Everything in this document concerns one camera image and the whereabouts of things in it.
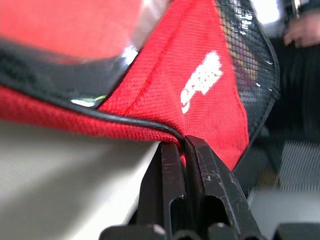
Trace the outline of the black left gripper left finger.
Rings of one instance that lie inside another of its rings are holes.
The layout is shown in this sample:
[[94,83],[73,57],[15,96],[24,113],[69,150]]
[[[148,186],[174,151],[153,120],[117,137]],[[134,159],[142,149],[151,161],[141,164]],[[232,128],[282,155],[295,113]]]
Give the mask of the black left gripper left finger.
[[188,211],[178,148],[160,143],[142,179],[130,240],[187,240]]

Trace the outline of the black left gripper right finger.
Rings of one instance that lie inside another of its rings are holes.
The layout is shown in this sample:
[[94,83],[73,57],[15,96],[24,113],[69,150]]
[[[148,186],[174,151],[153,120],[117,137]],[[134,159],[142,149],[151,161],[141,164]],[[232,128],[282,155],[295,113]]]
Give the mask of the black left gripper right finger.
[[264,240],[242,188],[203,139],[184,144],[192,228],[201,240]]

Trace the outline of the red paddle case with mesh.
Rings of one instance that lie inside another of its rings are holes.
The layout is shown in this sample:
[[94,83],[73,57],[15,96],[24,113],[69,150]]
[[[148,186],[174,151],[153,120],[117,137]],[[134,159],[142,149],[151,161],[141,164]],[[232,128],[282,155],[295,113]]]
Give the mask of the red paddle case with mesh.
[[142,0],[129,44],[87,59],[0,36],[0,119],[135,141],[205,140],[234,169],[279,92],[251,0]]

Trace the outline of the red table tennis paddle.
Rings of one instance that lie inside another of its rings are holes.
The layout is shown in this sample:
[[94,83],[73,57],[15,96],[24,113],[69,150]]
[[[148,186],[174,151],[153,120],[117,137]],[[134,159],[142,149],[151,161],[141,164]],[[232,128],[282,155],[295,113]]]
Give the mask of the red table tennis paddle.
[[0,36],[83,59],[119,55],[143,0],[0,0]]

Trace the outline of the bystander's bare hand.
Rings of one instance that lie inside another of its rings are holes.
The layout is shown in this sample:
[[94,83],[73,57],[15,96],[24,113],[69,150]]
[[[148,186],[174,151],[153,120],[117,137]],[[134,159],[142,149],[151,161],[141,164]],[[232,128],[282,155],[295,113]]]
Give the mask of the bystander's bare hand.
[[291,43],[298,48],[320,44],[320,10],[306,12],[289,22],[283,38],[284,45]]

